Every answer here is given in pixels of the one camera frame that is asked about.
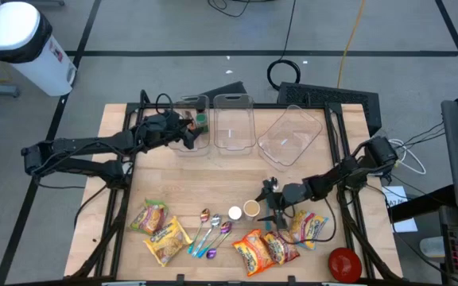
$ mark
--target plastic bin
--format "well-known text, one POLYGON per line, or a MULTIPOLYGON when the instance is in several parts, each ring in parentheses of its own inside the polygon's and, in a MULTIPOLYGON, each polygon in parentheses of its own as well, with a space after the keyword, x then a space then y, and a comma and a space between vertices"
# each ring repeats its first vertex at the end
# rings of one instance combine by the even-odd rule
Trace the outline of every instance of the plastic bin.
POLYGON ((43 14, 25 2, 0 5, 0 61, 10 63, 50 96, 72 91, 76 67, 43 14))
POLYGON ((215 146, 223 155, 250 154, 255 145, 254 100, 249 95, 217 95, 215 146))
POLYGON ((209 153, 210 145, 210 100, 206 95, 183 96, 174 103, 174 111, 183 118, 193 118, 195 127, 204 127, 204 132, 194 141, 194 149, 188 149, 183 141, 169 143, 169 147, 178 156, 204 156, 209 153))
POLYGON ((300 107, 288 106, 284 114, 258 139, 259 155, 279 171, 287 171, 323 129, 300 107))

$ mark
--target clear plastic container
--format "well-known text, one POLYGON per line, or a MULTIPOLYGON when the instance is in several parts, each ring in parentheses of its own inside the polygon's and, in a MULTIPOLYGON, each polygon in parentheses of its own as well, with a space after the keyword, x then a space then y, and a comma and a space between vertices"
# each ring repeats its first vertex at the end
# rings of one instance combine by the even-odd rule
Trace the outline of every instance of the clear plastic container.
POLYGON ((204 132, 194 141, 194 149, 188 149, 183 141, 171 142, 169 147, 178 156, 204 156, 209 153, 210 145, 210 100, 206 95, 182 96, 180 101, 174 103, 174 111, 183 118, 192 118, 195 127, 204 127, 204 132))
POLYGON ((323 129, 321 123, 291 105, 258 139, 259 155, 279 171, 286 171, 323 129))
POLYGON ((245 155, 255 145, 254 100, 249 95, 217 95, 215 146, 223 155, 245 155))

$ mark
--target white paper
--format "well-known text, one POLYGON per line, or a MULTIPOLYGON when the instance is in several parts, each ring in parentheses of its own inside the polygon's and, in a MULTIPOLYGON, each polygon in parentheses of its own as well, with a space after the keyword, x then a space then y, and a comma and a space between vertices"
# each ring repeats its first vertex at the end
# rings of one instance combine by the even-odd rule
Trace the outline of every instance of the white paper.
MULTIPOLYGON (((406 196, 406 192, 404 191, 403 186, 389 186, 386 187, 387 189, 390 189, 390 191, 396 193, 397 195, 400 195, 402 197, 406 196)), ((407 202, 406 198, 401 198, 391 192, 389 192, 386 188, 382 188, 382 191, 386 195, 386 199, 388 200, 388 203, 390 204, 390 207, 393 207, 395 205, 398 205, 399 203, 404 203, 407 202)), ((418 231, 417 224, 414 221, 414 218, 407 219, 405 221, 401 222, 396 222, 395 224, 395 230, 399 233, 403 232, 416 232, 418 231)))

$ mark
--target white trash can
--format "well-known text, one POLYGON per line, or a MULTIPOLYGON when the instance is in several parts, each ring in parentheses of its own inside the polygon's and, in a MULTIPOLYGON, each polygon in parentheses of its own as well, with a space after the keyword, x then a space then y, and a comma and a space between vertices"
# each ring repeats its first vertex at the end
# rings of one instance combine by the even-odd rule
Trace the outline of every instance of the white trash can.
POLYGON ((77 72, 52 35, 49 21, 25 2, 0 5, 0 61, 10 63, 50 96, 69 93, 77 72))

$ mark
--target small cup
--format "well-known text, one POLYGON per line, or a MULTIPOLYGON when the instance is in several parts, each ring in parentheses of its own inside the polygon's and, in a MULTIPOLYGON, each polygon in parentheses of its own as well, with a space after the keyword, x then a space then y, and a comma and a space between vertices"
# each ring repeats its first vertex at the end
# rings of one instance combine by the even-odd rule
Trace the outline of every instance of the small cup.
POLYGON ((240 209, 237 206, 233 206, 229 209, 229 211, 227 212, 227 215, 229 216, 229 219, 231 221, 237 222, 242 217, 242 209, 240 209))
POLYGON ((260 211, 261 206, 253 199, 246 201, 243 205, 243 212, 245 213, 245 218, 248 221, 253 221, 255 217, 259 215, 260 211))

